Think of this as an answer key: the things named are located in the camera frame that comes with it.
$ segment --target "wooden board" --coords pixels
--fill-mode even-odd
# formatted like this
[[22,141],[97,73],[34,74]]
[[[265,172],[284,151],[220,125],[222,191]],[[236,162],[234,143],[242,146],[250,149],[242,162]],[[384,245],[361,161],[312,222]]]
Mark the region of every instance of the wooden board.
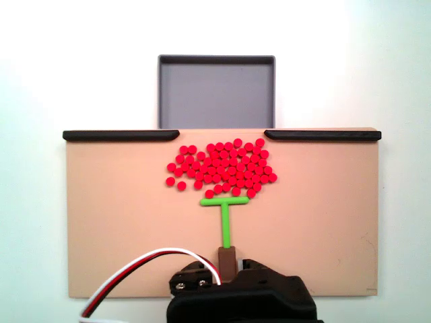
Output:
[[[67,142],[69,296],[89,297],[111,274],[156,248],[182,247],[217,264],[219,207],[204,190],[168,188],[181,145],[266,140],[278,181],[230,207],[232,245],[312,295],[376,295],[378,143],[273,141],[263,130],[184,130],[167,142]],[[188,256],[160,257],[110,297],[168,297]]]

